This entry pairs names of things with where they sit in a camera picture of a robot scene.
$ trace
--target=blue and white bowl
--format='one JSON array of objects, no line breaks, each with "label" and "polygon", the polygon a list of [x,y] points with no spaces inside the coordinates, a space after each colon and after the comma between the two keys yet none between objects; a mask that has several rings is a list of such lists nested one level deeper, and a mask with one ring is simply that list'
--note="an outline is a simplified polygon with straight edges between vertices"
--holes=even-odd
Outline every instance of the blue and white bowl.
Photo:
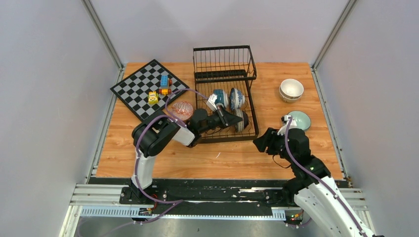
[{"label": "blue and white bowl", "polygon": [[228,95],[222,89],[215,89],[213,93],[217,96],[215,100],[215,105],[222,104],[224,108],[228,108]]},{"label": "blue and white bowl", "polygon": [[231,88],[230,91],[230,110],[240,109],[246,101],[245,96],[237,88]]}]

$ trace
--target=black wire rack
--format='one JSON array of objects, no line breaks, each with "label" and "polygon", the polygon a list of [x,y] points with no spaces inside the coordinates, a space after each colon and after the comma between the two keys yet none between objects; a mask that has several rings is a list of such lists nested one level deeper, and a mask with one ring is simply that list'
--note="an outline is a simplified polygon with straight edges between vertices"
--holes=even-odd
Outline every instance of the black wire rack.
[{"label": "black wire rack", "polygon": [[[250,46],[223,46],[194,48],[195,89],[209,97],[215,89],[223,89],[227,94],[231,88],[239,89],[246,101],[241,107],[249,117],[249,124],[242,132],[236,132],[235,126],[225,129],[210,130],[202,134],[201,143],[245,141],[257,138],[259,128],[253,100],[251,84],[256,79],[256,67]],[[212,111],[206,105],[207,100],[196,97],[197,108]]]}]

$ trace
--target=wooden tabletop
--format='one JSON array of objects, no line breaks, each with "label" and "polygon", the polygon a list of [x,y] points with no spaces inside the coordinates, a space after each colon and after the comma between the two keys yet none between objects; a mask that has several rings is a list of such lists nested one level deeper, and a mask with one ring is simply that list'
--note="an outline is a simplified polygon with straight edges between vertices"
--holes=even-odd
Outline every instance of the wooden tabletop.
[{"label": "wooden tabletop", "polygon": [[[192,63],[162,63],[172,73],[194,88]],[[124,78],[145,63],[128,63]],[[320,105],[317,90],[307,63],[257,63],[257,79],[251,87],[259,135],[268,127],[280,128],[281,116],[300,110],[311,118],[306,132],[312,154],[321,159],[335,179],[342,179],[332,140]],[[278,87],[285,79],[293,78],[304,85],[302,98],[293,103],[283,102]],[[186,92],[176,101],[188,101],[195,106],[195,94]],[[135,151],[132,130],[141,121],[117,99],[103,146],[96,176],[131,177]],[[275,160],[282,166],[289,163]],[[276,165],[271,156],[259,153],[251,141],[198,144],[187,148],[171,141],[157,156],[153,171],[155,178],[211,179],[291,179],[291,169]]]}]

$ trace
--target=chessboard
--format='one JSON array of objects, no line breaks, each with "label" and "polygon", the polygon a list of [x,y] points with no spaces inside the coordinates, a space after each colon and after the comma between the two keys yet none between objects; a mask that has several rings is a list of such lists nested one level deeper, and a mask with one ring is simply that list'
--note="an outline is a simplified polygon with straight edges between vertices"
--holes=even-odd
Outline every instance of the chessboard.
[{"label": "chessboard", "polygon": [[[148,104],[148,92],[156,91],[158,93],[162,75],[167,75],[168,79],[172,80],[172,85],[170,86],[172,91],[189,88],[156,59],[153,59],[144,67],[114,85],[111,91],[122,100],[135,116],[140,120],[144,120],[155,111],[162,110],[170,96],[159,94],[159,102],[157,104]],[[172,96],[169,104],[181,94],[185,93],[185,91],[181,91]]]}]

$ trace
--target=white wall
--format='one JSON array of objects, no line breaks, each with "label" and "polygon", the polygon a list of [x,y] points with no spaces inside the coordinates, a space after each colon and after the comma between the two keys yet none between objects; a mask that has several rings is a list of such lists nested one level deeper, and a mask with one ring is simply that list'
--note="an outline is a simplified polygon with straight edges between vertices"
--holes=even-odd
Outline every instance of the white wall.
[{"label": "white wall", "polygon": [[319,69],[347,170],[385,236],[419,236],[417,9],[359,0]]},{"label": "white wall", "polygon": [[347,0],[92,0],[121,60],[192,61],[249,44],[258,62],[313,62]]},{"label": "white wall", "polygon": [[116,77],[81,1],[1,2],[0,236],[58,236]]}]

